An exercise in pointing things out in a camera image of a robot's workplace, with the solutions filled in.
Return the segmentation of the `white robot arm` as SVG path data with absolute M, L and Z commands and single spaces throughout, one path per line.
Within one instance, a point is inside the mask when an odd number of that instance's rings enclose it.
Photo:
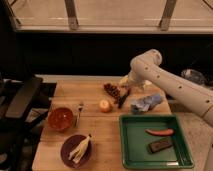
M 130 62 L 130 72 L 120 80 L 120 84 L 143 86 L 150 81 L 213 128 L 213 91 L 161 69 L 161 63 L 162 56 L 155 49 L 134 57 Z

